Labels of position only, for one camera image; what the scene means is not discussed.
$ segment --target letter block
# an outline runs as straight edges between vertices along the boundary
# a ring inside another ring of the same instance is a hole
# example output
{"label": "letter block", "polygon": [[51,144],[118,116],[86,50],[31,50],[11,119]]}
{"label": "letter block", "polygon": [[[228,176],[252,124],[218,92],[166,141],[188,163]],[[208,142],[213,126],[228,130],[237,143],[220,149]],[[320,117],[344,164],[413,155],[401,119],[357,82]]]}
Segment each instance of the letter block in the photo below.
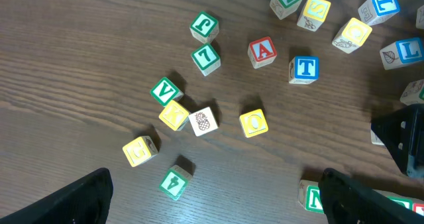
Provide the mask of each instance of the letter block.
{"label": "letter block", "polygon": [[400,102],[405,105],[413,105],[424,103],[424,79],[416,82],[411,82],[405,88],[405,91],[400,97]]}
{"label": "letter block", "polygon": [[219,33],[218,20],[201,11],[190,25],[191,35],[202,43],[210,43]]}
{"label": "letter block", "polygon": [[417,28],[424,29],[424,5],[417,11]]}
{"label": "letter block", "polygon": [[277,57],[277,51],[270,37],[261,38],[249,44],[247,55],[253,68],[258,69],[271,64]]}
{"label": "letter block", "polygon": [[343,52],[350,54],[365,43],[371,32],[371,27],[358,19],[351,18],[336,34],[336,37],[333,39],[333,45]]}
{"label": "letter block", "polygon": [[138,137],[122,147],[122,150],[131,167],[138,166],[159,153],[150,136]]}
{"label": "letter block", "polygon": [[411,38],[392,43],[380,50],[384,69],[402,68],[424,61],[423,43],[420,38]]}
{"label": "letter block", "polygon": [[297,11],[302,0],[271,0],[270,7],[279,19]]}
{"label": "letter block", "polygon": [[358,9],[360,20],[367,25],[386,22],[400,11],[398,0],[367,0]]}
{"label": "letter block", "polygon": [[178,102],[172,100],[165,106],[159,115],[159,119],[169,126],[173,131],[180,131],[188,122],[189,112]]}
{"label": "letter block", "polygon": [[330,6],[329,1],[307,0],[297,20],[297,25],[315,32],[327,18]]}
{"label": "letter block", "polygon": [[184,95],[184,93],[182,93],[182,91],[180,91],[168,78],[162,78],[153,89],[150,90],[150,94],[164,107],[171,100],[179,101]]}
{"label": "letter block", "polygon": [[311,84],[319,78],[319,58],[296,56],[289,63],[290,84]]}
{"label": "letter block", "polygon": [[179,167],[172,166],[160,183],[159,189],[174,200],[178,200],[183,194],[190,180],[193,178],[191,174]]}
{"label": "letter block", "polygon": [[221,66],[221,59],[209,43],[192,52],[191,58],[204,76],[209,75]]}
{"label": "letter block", "polygon": [[247,138],[260,135],[268,131],[268,124],[261,109],[251,111],[240,116],[240,123]]}

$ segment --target alphabet block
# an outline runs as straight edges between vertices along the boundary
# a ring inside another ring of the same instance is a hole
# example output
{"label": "alphabet block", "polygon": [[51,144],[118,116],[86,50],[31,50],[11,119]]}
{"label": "alphabet block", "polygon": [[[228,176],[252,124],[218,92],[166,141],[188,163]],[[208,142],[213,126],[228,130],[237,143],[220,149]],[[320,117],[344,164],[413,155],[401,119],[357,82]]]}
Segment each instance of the alphabet block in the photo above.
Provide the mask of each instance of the alphabet block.
{"label": "alphabet block", "polygon": [[188,122],[189,112],[178,102],[171,100],[161,114],[159,119],[169,126],[173,131],[180,131]]}
{"label": "alphabet block", "polygon": [[311,84],[319,78],[319,58],[296,56],[289,63],[290,84]]}
{"label": "alphabet block", "polygon": [[168,78],[162,78],[150,90],[150,94],[164,107],[171,100],[179,101],[184,95]]}
{"label": "alphabet block", "polygon": [[218,124],[210,107],[196,111],[188,116],[197,137],[218,129]]}
{"label": "alphabet block", "polygon": [[277,51],[270,37],[261,38],[249,44],[247,55],[253,68],[258,69],[271,64],[277,57]]}
{"label": "alphabet block", "polygon": [[303,6],[297,25],[315,32],[324,23],[331,3],[325,0],[307,0]]}
{"label": "alphabet block", "polygon": [[219,32],[218,20],[201,11],[190,25],[191,35],[202,43],[210,43]]}
{"label": "alphabet block", "polygon": [[268,124],[261,109],[251,111],[240,116],[240,123],[247,138],[260,135],[268,131]]}
{"label": "alphabet block", "polygon": [[411,82],[405,88],[405,91],[400,97],[400,102],[405,105],[413,105],[424,103],[424,79],[416,82]]}
{"label": "alphabet block", "polygon": [[301,2],[302,0],[271,0],[270,7],[279,19],[284,19],[296,12]]}
{"label": "alphabet block", "polygon": [[398,0],[367,0],[358,9],[360,20],[367,25],[386,22],[400,11]]}
{"label": "alphabet block", "polygon": [[209,75],[221,66],[221,59],[209,43],[192,52],[191,58],[204,76]]}
{"label": "alphabet block", "polygon": [[172,166],[160,183],[159,189],[174,200],[183,194],[193,176],[178,165]]}
{"label": "alphabet block", "polygon": [[380,50],[384,69],[402,68],[424,61],[424,48],[420,38],[392,43]]}
{"label": "alphabet block", "polygon": [[365,43],[371,32],[371,27],[358,19],[351,18],[336,34],[333,39],[333,45],[350,54]]}
{"label": "alphabet block", "polygon": [[150,160],[159,153],[150,136],[138,137],[122,147],[122,150],[132,167]]}
{"label": "alphabet block", "polygon": [[424,29],[424,5],[417,11],[417,28]]}

